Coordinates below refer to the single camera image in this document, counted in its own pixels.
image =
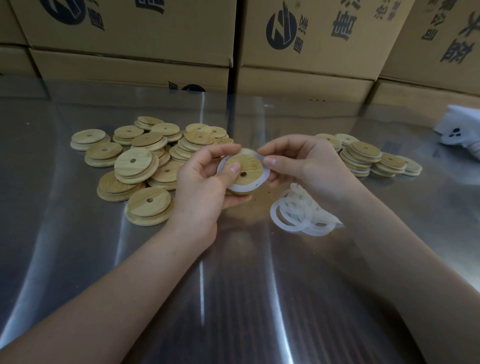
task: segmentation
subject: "right hand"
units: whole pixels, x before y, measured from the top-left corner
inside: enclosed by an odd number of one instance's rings
[[[323,138],[292,134],[274,139],[257,152],[270,168],[270,187],[292,177],[329,211],[336,210],[363,185],[348,170],[333,146]]]

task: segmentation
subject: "hand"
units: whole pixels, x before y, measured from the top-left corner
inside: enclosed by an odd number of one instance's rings
[[[333,146],[323,138],[286,135],[259,148],[264,164],[271,169],[270,187],[295,178],[330,212],[362,184],[348,170]]]
[[[239,144],[205,146],[178,171],[175,207],[166,228],[181,231],[186,240],[200,243],[204,250],[215,240],[216,221],[222,209],[250,201],[252,195],[225,196],[228,186],[240,173],[233,163],[216,175],[218,160],[213,158],[240,152]]]

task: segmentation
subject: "forearm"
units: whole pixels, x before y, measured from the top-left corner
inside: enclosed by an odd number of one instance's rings
[[[427,361],[480,357],[480,296],[361,186],[338,212]]]
[[[5,363],[119,363],[200,251],[162,231],[0,352]]]

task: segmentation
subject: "metal table surface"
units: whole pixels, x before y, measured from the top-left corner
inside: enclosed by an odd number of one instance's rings
[[[251,148],[288,133],[350,133],[413,158],[424,167],[419,177],[363,183],[480,289],[479,164],[412,125],[422,119],[413,112],[7,78],[0,96],[0,347],[162,228],[134,226],[123,216],[124,203],[99,199],[98,180],[111,168],[86,165],[69,145],[76,131],[100,128],[112,135],[139,115],[181,128],[222,126]],[[280,230],[269,217],[275,193],[262,186],[251,202],[222,214],[217,241],[125,362],[423,362],[402,321],[375,293],[377,278],[345,229],[320,238]]]

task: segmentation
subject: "left hand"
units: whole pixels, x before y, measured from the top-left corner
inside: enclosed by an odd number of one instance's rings
[[[237,154],[239,144],[204,146],[178,171],[175,207],[165,228],[181,231],[188,241],[208,248],[215,240],[216,221],[222,209],[250,201],[252,195],[234,196],[225,192],[240,173],[240,164],[233,163],[216,174],[219,160],[213,158]]]

